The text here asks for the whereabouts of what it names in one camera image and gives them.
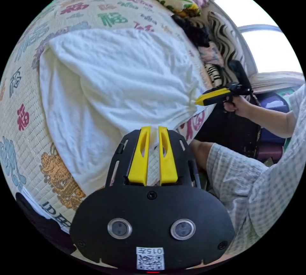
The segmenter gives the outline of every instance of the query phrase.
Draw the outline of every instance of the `window frame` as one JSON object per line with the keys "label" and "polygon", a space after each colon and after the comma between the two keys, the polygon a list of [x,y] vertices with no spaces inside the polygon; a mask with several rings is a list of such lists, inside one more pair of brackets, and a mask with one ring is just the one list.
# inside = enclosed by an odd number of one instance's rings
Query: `window frame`
{"label": "window frame", "polygon": [[215,0],[210,0],[210,3],[213,4],[214,7],[216,7],[220,11],[220,13],[231,23],[234,30],[236,30],[237,36],[239,38],[240,43],[242,44],[242,47],[247,50],[247,53],[245,54],[246,56],[248,56],[247,59],[252,64],[253,70],[254,70],[254,71],[248,70],[248,76],[251,77],[254,74],[259,74],[252,51],[250,50],[242,34],[253,32],[253,31],[263,31],[263,30],[283,33],[282,30],[278,26],[267,25],[267,24],[252,24],[252,25],[245,25],[245,26],[237,26],[232,21],[232,19],[228,16],[228,14],[221,7],[219,7],[217,3],[215,3]]}

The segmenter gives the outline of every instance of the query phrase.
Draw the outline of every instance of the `plaid shirt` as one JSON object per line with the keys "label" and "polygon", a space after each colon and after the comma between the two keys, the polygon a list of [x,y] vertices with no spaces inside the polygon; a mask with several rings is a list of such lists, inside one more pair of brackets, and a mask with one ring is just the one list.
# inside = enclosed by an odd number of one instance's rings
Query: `plaid shirt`
{"label": "plaid shirt", "polygon": [[207,172],[216,195],[227,208],[236,236],[226,254],[238,255],[257,242],[283,213],[301,179],[306,163],[306,86],[290,97],[296,125],[281,160],[266,167],[218,144],[210,151]]}

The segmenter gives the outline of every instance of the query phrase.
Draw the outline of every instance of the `screw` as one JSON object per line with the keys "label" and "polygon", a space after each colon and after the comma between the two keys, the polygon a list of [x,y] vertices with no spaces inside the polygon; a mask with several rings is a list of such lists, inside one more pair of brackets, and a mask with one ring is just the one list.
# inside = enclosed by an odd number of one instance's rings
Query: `screw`
{"label": "screw", "polygon": [[227,247],[227,241],[222,241],[219,245],[218,245],[218,250],[223,250]]}
{"label": "screw", "polygon": [[85,247],[85,243],[82,240],[78,240],[79,247]]}
{"label": "screw", "polygon": [[154,191],[148,192],[147,198],[148,198],[148,199],[156,199],[156,198],[157,198],[156,192],[154,192]]}

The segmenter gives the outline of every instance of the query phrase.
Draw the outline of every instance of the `window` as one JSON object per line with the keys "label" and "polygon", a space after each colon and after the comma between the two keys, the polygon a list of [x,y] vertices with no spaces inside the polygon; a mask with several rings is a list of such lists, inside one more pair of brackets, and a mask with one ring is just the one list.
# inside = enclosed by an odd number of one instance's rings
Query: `window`
{"label": "window", "polygon": [[253,0],[214,0],[246,41],[258,72],[302,73],[289,41],[273,19]]}

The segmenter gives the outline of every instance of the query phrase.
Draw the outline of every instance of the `quilted bed cover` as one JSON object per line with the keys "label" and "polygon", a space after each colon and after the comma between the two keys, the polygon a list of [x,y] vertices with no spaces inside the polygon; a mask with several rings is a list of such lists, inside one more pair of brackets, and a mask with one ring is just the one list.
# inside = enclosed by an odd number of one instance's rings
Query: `quilted bed cover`
{"label": "quilted bed cover", "polygon": [[[48,131],[40,94],[40,56],[49,40],[76,30],[154,30],[184,42],[204,86],[211,89],[197,49],[171,15],[154,0],[55,0],[32,21],[8,60],[0,86],[0,161],[6,181],[13,196],[21,192],[37,212],[53,218],[67,232],[86,195],[65,167]],[[178,127],[188,143],[213,108],[206,107]],[[149,158],[148,185],[158,181],[155,153]]]}

